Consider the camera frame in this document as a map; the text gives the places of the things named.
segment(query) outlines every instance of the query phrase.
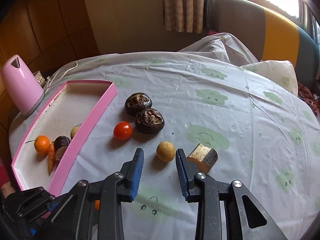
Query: striped curtain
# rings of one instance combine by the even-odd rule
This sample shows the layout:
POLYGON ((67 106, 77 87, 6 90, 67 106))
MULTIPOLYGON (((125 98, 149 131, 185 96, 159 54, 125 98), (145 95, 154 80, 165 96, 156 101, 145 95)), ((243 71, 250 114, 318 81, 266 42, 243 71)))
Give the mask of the striped curtain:
POLYGON ((164 0, 164 21, 167 31, 201 33, 204 0, 164 0))

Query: red sleeve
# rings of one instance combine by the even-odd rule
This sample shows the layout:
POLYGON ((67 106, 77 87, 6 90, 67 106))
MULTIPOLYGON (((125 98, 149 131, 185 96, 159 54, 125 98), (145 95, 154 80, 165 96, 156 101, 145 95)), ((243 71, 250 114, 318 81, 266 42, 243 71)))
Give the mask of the red sleeve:
POLYGON ((3 184, 7 183, 9 181, 8 173, 2 163, 2 160, 0 159, 0 188, 3 186, 3 184))

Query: orange object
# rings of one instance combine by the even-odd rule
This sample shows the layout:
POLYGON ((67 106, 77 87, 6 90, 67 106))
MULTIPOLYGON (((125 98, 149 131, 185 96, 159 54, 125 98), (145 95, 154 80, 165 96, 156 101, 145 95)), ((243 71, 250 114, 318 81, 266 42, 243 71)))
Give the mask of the orange object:
POLYGON ((54 152, 53 142, 48 148, 48 171, 51 174, 54 164, 56 162, 56 153, 54 152))
POLYGON ((39 135, 35 140, 35 149, 39 155, 46 156, 51 142, 47 136, 39 135))
POLYGON ((100 210, 100 200, 94 201, 94 210, 100 210))
POLYGON ((128 122, 120 122, 113 129, 113 136, 116 140, 126 141, 132 135, 132 127, 128 122))

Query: kettle base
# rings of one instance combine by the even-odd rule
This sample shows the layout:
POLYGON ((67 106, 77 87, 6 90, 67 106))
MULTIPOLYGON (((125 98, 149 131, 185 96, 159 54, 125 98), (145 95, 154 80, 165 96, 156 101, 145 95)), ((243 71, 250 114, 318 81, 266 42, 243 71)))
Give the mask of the kettle base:
POLYGON ((42 93, 41 97, 39 98, 39 100, 35 103, 35 105, 30 109, 30 111, 26 114, 24 114, 24 117, 29 117, 36 109, 37 107, 40 105, 41 101, 44 98, 44 92, 42 93))

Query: person's arm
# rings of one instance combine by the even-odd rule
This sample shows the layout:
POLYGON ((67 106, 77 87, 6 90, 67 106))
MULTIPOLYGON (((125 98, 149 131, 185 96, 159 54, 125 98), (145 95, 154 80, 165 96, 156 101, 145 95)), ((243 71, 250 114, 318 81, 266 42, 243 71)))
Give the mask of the person's arm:
POLYGON ((0 159, 0 188, 1 188, 1 193, 6 198, 9 196, 11 193, 14 193, 15 190, 11 185, 8 173, 2 163, 2 160, 0 159))

